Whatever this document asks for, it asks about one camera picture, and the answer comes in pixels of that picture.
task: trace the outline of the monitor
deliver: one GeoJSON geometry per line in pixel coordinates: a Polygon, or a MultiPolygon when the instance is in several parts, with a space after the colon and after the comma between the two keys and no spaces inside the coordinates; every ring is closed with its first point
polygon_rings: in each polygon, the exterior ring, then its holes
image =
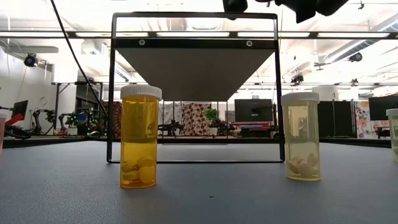
{"type": "Polygon", "coordinates": [[[14,107],[12,108],[12,116],[11,117],[13,118],[13,117],[21,114],[21,115],[23,115],[23,117],[25,119],[27,103],[28,103],[27,100],[14,103],[14,107]]]}
{"type": "Polygon", "coordinates": [[[369,98],[371,121],[387,121],[386,110],[398,108],[398,96],[383,96],[369,98]]]}
{"type": "Polygon", "coordinates": [[[272,100],[235,100],[235,119],[236,122],[273,121],[272,100]]]}

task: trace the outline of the white bottle cap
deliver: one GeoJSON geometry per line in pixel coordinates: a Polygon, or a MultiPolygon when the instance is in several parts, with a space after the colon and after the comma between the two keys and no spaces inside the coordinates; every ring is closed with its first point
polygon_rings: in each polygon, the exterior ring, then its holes
{"type": "Polygon", "coordinates": [[[120,90],[120,98],[127,96],[153,96],[162,100],[162,90],[150,85],[128,85],[120,90]]]}
{"type": "Polygon", "coordinates": [[[386,110],[387,116],[398,116],[398,108],[386,110]]]}
{"type": "Polygon", "coordinates": [[[319,94],[315,92],[288,93],[281,98],[283,106],[291,105],[299,101],[315,101],[319,103],[319,94]]]}

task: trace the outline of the ceiling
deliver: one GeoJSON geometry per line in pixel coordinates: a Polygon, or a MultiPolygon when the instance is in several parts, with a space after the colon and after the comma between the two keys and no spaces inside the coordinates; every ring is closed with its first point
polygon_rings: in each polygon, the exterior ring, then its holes
{"type": "MultiPolygon", "coordinates": [[[[379,31],[383,22],[395,18],[398,20],[398,0],[362,0],[349,1],[338,12],[330,17],[316,15],[303,23],[295,23],[295,14],[286,7],[277,7],[271,3],[258,3],[249,0],[247,12],[273,12],[279,17],[279,30],[282,31],[333,31],[337,35],[344,32],[379,31]]],[[[0,0],[0,30],[60,30],[49,0],[0,0]]],[[[114,12],[131,11],[223,11],[222,1],[214,0],[146,0],[146,1],[112,1],[112,0],[55,0],[66,30],[76,31],[110,31],[111,17],[114,12]]],[[[118,31],[122,30],[272,30],[272,23],[263,20],[219,20],[219,19],[119,19],[118,31]]],[[[84,40],[73,40],[79,49],[84,40]]],[[[363,59],[360,62],[349,62],[346,59],[318,67],[314,63],[323,63],[323,58],[342,47],[352,47],[360,40],[326,40],[326,39],[283,39],[280,42],[280,65],[282,80],[286,82],[284,93],[296,90],[309,90],[313,86],[325,83],[349,83],[357,78],[364,85],[341,86],[341,92],[355,91],[363,95],[391,94],[385,87],[365,85],[365,83],[391,82],[398,83],[398,41],[381,40],[362,49],[363,59]],[[304,76],[302,85],[290,86],[293,75],[304,76]]],[[[96,45],[109,45],[109,40],[95,40],[96,45]]],[[[40,59],[50,63],[66,60],[73,63],[63,39],[11,39],[12,46],[56,46],[57,54],[39,54],[40,59]]],[[[104,55],[79,55],[79,60],[86,71],[97,80],[108,79],[109,60],[104,55]]],[[[118,65],[129,74],[132,82],[144,82],[134,68],[122,57],[117,58],[118,65]]],[[[274,57],[267,59],[231,98],[250,98],[259,95],[271,98],[275,82],[274,57]]]]}

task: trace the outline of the gray table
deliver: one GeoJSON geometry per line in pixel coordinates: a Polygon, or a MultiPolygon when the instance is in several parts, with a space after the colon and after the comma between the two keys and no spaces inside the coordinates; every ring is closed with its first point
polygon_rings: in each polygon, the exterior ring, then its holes
{"type": "MultiPolygon", "coordinates": [[[[178,146],[168,147],[159,157],[168,150],[168,159],[180,159],[178,146]]],[[[192,154],[211,157],[203,147],[192,154]]],[[[158,184],[140,190],[119,188],[119,165],[105,162],[104,142],[5,149],[0,223],[398,223],[390,150],[321,147],[320,182],[289,180],[284,164],[159,164],[158,184]]],[[[264,157],[277,150],[265,148],[264,157]]]]}

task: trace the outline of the pill bottle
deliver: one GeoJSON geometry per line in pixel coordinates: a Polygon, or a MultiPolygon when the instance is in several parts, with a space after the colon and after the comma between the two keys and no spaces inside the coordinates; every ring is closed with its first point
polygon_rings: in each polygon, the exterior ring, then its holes
{"type": "Polygon", "coordinates": [[[398,109],[386,110],[390,124],[391,148],[394,162],[398,162],[398,109]]]}
{"type": "Polygon", "coordinates": [[[287,177],[320,180],[318,104],[314,92],[282,96],[287,177]]]}
{"type": "Polygon", "coordinates": [[[0,157],[2,155],[2,142],[4,140],[4,130],[6,125],[6,114],[0,114],[0,157]]]}
{"type": "Polygon", "coordinates": [[[129,85],[121,88],[120,186],[126,189],[156,184],[157,115],[160,88],[129,85]]]}

